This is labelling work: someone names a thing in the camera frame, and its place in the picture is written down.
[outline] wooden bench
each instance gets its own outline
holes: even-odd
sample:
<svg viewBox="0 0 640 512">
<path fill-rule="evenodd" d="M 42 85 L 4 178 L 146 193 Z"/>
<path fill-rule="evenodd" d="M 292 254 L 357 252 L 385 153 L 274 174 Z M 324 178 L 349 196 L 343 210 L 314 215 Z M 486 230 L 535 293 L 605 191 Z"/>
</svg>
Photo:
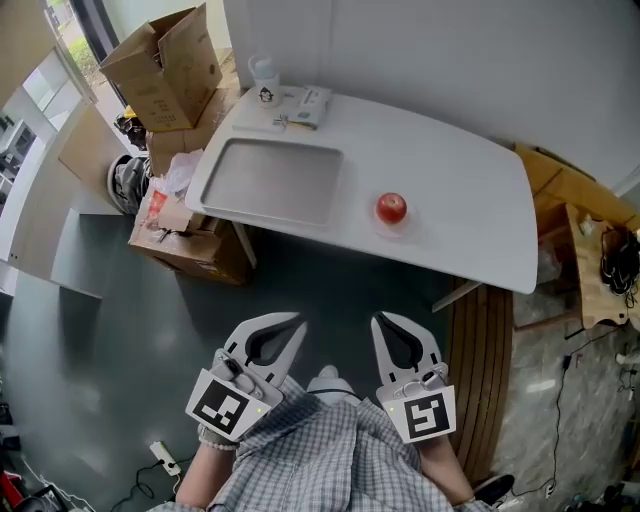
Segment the wooden bench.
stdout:
<svg viewBox="0 0 640 512">
<path fill-rule="evenodd" d="M 456 279 L 455 287 L 464 283 Z M 481 285 L 451 307 L 446 354 L 456 390 L 451 443 L 467 478 L 489 477 L 509 388 L 513 295 Z"/>
</svg>

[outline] gray floor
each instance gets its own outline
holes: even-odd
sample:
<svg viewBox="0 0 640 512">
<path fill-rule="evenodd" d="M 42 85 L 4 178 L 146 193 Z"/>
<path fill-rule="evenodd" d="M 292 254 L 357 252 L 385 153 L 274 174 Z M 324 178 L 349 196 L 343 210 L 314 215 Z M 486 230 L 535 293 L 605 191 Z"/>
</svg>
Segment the gray floor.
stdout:
<svg viewBox="0 0 640 512">
<path fill-rule="evenodd" d="M 125 219 L 99 219 L 114 237 L 102 301 L 21 275 L 2 344 L 5 399 L 29 463 L 48 480 L 109 510 L 166 443 L 176 459 L 196 448 L 184 407 L 197 371 L 242 320 L 294 310 L 310 332 L 292 374 L 302 383 L 333 362 L 355 391 L 379 386 L 369 320 L 377 310 L 406 315 L 446 336 L 448 313 L 430 313 L 449 278 L 417 267 L 264 233 L 259 269 L 244 288 L 176 276 L 126 246 Z M 145 476 L 157 498 L 171 494 L 159 468 Z"/>
<path fill-rule="evenodd" d="M 557 315 L 571 300 L 570 296 L 546 293 L 544 287 L 533 295 L 516 294 L 514 320 L 523 325 Z M 536 489 L 553 475 L 555 404 L 563 356 L 612 330 L 597 326 L 565 341 L 564 336 L 579 327 L 573 322 L 514 334 L 509 396 L 493 470 L 513 474 L 517 493 Z M 563 510 L 575 494 L 594 500 L 607 485 L 617 483 L 624 468 L 623 431 L 634 412 L 634 402 L 629 401 L 627 391 L 618 392 L 620 367 L 614 358 L 637 337 L 629 326 L 573 355 L 560 400 L 556 490 L 548 500 L 543 489 L 510 498 L 505 507 L 509 505 L 513 512 Z"/>
</svg>

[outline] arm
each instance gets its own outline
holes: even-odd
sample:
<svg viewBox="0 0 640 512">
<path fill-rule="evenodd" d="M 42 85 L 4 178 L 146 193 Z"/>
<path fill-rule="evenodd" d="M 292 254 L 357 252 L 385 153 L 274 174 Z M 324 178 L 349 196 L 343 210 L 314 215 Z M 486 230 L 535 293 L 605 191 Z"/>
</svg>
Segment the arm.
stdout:
<svg viewBox="0 0 640 512">
<path fill-rule="evenodd" d="M 422 474 L 431 480 L 456 506 L 473 498 L 473 489 L 462 472 L 447 436 L 428 439 L 416 445 Z"/>
<path fill-rule="evenodd" d="M 176 494 L 176 503 L 206 509 L 231 476 L 234 456 L 231 450 L 202 443 Z"/>
</svg>

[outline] black shoe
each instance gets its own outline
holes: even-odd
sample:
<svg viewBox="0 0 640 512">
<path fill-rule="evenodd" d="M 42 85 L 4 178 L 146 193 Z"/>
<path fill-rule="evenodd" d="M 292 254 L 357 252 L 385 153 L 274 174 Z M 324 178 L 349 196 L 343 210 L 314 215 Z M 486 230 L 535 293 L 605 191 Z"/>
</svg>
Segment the black shoe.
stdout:
<svg viewBox="0 0 640 512">
<path fill-rule="evenodd" d="M 477 500 L 492 506 L 511 490 L 515 481 L 513 475 L 494 476 L 482 482 L 473 492 Z"/>
</svg>

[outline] red apple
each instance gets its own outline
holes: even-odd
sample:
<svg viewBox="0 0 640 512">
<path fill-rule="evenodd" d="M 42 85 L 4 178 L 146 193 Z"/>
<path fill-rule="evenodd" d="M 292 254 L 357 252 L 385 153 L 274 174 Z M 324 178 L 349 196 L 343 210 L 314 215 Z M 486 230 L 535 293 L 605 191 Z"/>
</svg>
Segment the red apple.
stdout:
<svg viewBox="0 0 640 512">
<path fill-rule="evenodd" d="M 386 224 L 397 224 L 407 215 L 407 203 L 400 194 L 388 192 L 376 203 L 376 213 Z"/>
</svg>

